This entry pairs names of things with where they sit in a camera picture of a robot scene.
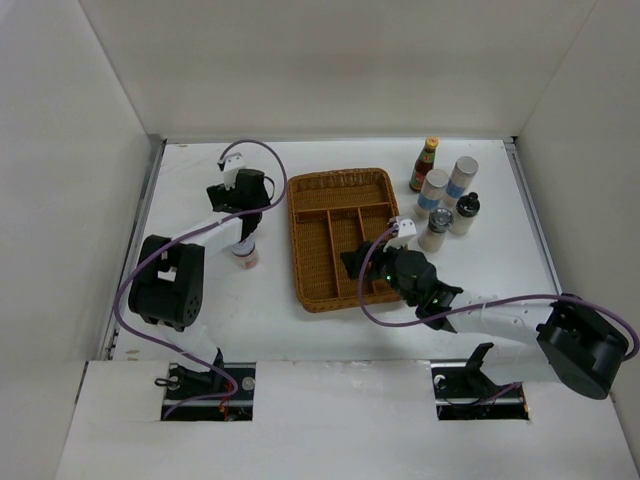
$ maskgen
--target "blue label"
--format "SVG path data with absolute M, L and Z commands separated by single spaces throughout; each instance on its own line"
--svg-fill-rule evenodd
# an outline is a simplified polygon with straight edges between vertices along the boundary
M 465 187 L 459 187 L 455 183 L 449 181 L 447 185 L 447 195 L 451 198 L 460 198 L 465 191 Z
M 420 205 L 420 208 L 424 208 L 425 210 L 433 210 L 439 203 L 440 200 L 431 200 L 422 195 L 422 193 L 418 197 L 418 205 Z

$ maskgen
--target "white bottle cap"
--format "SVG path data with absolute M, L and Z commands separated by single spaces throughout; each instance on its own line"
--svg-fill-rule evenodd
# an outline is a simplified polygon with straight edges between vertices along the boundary
M 253 233 L 245 238 L 242 242 L 238 242 L 231 246 L 231 253 L 236 257 L 246 257 L 256 248 L 256 242 L 253 239 Z
M 449 175 L 439 168 L 429 170 L 426 179 L 433 188 L 444 188 L 449 183 Z
M 456 162 L 456 168 L 463 175 L 472 176 L 478 171 L 478 161 L 473 157 L 460 157 Z

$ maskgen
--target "wicker basket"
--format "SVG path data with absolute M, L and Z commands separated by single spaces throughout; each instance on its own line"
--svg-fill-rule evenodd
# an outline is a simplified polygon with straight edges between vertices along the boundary
M 379 168 L 310 173 L 289 180 L 289 229 L 296 296 L 305 310 L 327 312 L 358 306 L 340 253 L 373 241 L 398 215 L 389 175 Z M 400 297 L 384 282 L 366 281 L 370 303 Z

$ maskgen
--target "spice bottle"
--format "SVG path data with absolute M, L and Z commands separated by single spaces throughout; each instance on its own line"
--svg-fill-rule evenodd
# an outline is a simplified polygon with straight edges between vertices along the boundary
M 460 157 L 453 167 L 449 184 L 442 200 L 453 207 L 464 191 L 469 187 L 478 171 L 478 162 L 473 157 Z
M 427 172 L 433 168 L 433 164 L 436 159 L 436 147 L 438 146 L 438 137 L 428 137 L 424 142 L 424 148 L 416 164 L 413 167 L 413 173 L 411 174 L 411 180 L 409 181 L 409 187 L 414 192 L 419 192 L 424 183 L 424 178 Z
M 242 242 L 238 242 L 231 246 L 231 253 L 239 267 L 250 269 L 258 263 L 258 250 L 256 249 L 256 241 L 253 234 L 249 235 Z
M 449 182 L 449 175 L 444 170 L 434 168 L 427 172 L 418 202 L 414 206 L 416 214 L 422 218 L 428 218 L 429 212 L 436 208 L 444 195 L 444 189 Z
M 436 208 L 429 215 L 429 224 L 418 237 L 418 245 L 427 252 L 437 252 L 447 230 L 453 224 L 453 214 L 446 208 Z
M 453 225 L 449 229 L 454 235 L 464 235 L 471 228 L 471 224 L 478 216 L 480 211 L 480 201 L 478 194 L 471 192 L 469 195 L 463 195 L 456 203 L 453 211 Z

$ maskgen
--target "white bracket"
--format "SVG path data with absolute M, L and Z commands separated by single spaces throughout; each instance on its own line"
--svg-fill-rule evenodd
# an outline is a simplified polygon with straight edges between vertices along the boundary
M 224 176 L 224 188 L 231 190 L 236 186 L 236 176 L 238 170 L 242 170 L 247 165 L 244 163 L 241 153 L 230 153 L 224 158 L 218 160 L 218 165 Z
M 194 225 L 184 232 L 179 233 L 178 235 L 173 235 L 172 238 L 176 238 L 184 235 L 187 232 L 192 232 L 202 227 L 206 227 L 207 225 L 211 225 L 218 220 L 220 220 L 220 214 L 210 214 L 209 217 L 207 217 L 202 222 Z M 240 241 L 241 237 L 242 220 L 240 218 L 232 218 L 231 220 L 218 225 L 216 228 L 209 230 L 208 232 L 204 232 L 200 235 L 196 235 L 195 237 L 191 237 L 190 239 L 186 240 L 186 243 L 195 243 L 196 245 L 202 245 L 207 249 L 207 256 L 210 256 L 221 252 L 231 245 L 235 245 Z
M 418 234 L 416 224 L 413 223 L 413 220 L 410 218 L 393 217 L 389 220 L 389 223 L 396 225 L 398 230 L 395 234 L 396 236 L 389 240 L 384 246 L 384 252 L 386 252 L 389 247 L 404 248 L 407 243 Z
M 455 310 L 477 303 L 486 304 L 497 299 L 498 297 L 475 295 L 465 290 L 456 295 L 450 307 Z M 458 333 L 484 333 L 537 346 L 536 326 L 545 323 L 552 311 L 553 308 L 543 302 L 510 303 L 447 315 L 447 320 Z

